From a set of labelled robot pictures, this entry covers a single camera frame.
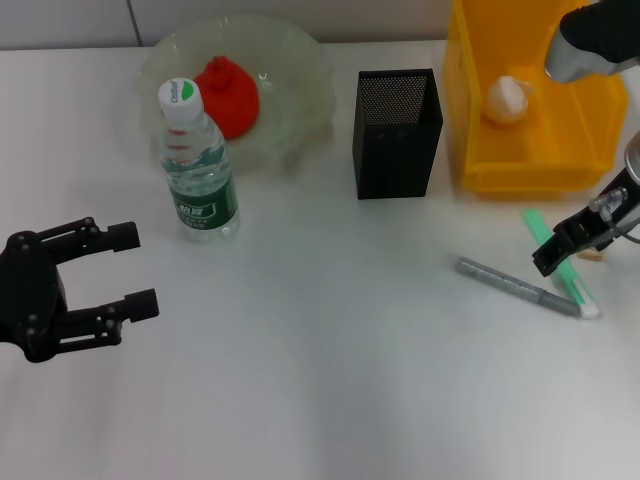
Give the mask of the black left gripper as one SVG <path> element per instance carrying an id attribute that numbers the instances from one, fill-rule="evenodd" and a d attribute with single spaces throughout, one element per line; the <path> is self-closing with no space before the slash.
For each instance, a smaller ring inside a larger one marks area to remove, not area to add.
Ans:
<path id="1" fill-rule="evenodd" d="M 53 323 L 64 309 L 57 264 L 140 246 L 134 222 L 101 230 L 93 217 L 37 234 L 25 231 L 10 236 L 0 252 L 0 343 L 20 348 L 31 363 L 52 359 L 59 346 Z M 154 289 L 98 307 L 68 311 L 61 316 L 61 349 L 117 346 L 126 320 L 135 323 L 158 315 Z"/>

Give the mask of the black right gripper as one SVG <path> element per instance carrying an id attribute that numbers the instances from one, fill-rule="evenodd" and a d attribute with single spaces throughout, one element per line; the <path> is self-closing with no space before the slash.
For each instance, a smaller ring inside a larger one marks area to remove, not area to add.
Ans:
<path id="1" fill-rule="evenodd" d="M 640 183 L 623 169 L 585 208 L 540 236 L 533 263 L 548 277 L 576 251 L 602 250 L 636 226 L 640 226 Z"/>

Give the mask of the green pen with white cap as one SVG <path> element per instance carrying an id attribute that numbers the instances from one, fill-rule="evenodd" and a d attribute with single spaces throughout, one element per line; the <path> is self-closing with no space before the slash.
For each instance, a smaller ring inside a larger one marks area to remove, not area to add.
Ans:
<path id="1" fill-rule="evenodd" d="M 538 210 L 524 210 L 522 218 L 538 247 L 541 247 L 551 239 L 552 232 Z M 569 299 L 579 306 L 582 319 L 591 320 L 601 317 L 599 306 L 569 260 L 564 260 L 560 263 L 551 277 L 554 284 L 561 288 Z"/>

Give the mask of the clear green-label water bottle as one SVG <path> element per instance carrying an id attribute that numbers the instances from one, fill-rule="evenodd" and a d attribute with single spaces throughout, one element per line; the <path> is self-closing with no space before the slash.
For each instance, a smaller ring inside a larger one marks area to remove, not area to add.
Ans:
<path id="1" fill-rule="evenodd" d="M 232 237 L 239 226 L 232 166 L 199 87 L 190 79 L 173 78 L 161 85 L 158 100 L 160 162 L 178 219 L 199 242 Z"/>

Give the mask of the white paper ball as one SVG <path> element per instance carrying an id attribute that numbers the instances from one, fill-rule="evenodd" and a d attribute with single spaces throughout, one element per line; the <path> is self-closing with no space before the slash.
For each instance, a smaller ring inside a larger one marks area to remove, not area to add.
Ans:
<path id="1" fill-rule="evenodd" d="M 501 76 L 484 97 L 483 113 L 496 124 L 514 124 L 527 114 L 533 86 L 512 76 Z"/>

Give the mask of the red-orange toy orange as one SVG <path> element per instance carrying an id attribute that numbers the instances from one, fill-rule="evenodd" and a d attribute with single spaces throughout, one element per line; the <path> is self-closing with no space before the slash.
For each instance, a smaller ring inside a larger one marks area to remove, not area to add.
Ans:
<path id="1" fill-rule="evenodd" d="M 249 74 L 226 56 L 215 56 L 194 78 L 205 112 L 226 140 L 246 134 L 257 121 L 260 100 Z"/>

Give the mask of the grey marker pen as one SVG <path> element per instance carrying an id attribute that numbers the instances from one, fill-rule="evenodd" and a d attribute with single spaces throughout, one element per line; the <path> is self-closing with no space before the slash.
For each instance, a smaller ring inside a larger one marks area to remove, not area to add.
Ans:
<path id="1" fill-rule="evenodd" d="M 455 260 L 454 270 L 485 285 L 556 313 L 574 318 L 581 317 L 580 308 L 573 301 L 466 257 L 458 257 Z"/>

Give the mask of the black mesh pen holder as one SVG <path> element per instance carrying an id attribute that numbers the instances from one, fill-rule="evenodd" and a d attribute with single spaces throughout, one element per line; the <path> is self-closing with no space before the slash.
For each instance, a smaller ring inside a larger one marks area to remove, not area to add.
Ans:
<path id="1" fill-rule="evenodd" d="M 352 145 L 357 197 L 425 196 L 442 127 L 432 69 L 361 71 Z"/>

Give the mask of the clear glass fruit plate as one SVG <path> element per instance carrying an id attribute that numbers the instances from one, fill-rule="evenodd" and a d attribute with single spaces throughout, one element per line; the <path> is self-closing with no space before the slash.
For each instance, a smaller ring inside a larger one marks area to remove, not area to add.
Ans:
<path id="1" fill-rule="evenodd" d="M 194 77 L 215 56 L 247 72 L 260 99 L 254 126 L 228 143 L 236 173 L 294 174 L 326 146 L 336 108 L 330 56 L 295 25 L 256 14 L 199 20 L 151 50 L 136 79 L 140 123 L 148 134 L 157 137 L 162 131 L 160 85 L 173 77 Z"/>

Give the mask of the yellow plastic bin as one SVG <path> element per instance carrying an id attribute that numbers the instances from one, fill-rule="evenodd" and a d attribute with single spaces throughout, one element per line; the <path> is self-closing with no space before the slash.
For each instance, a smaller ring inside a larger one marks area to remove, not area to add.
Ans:
<path id="1" fill-rule="evenodd" d="M 560 19 L 589 0 L 452 0 L 442 67 L 452 169 L 488 196 L 582 191 L 612 170 L 628 95 L 619 77 L 563 85 L 544 71 Z M 502 76 L 528 83 L 522 119 L 498 125 L 483 100 Z"/>

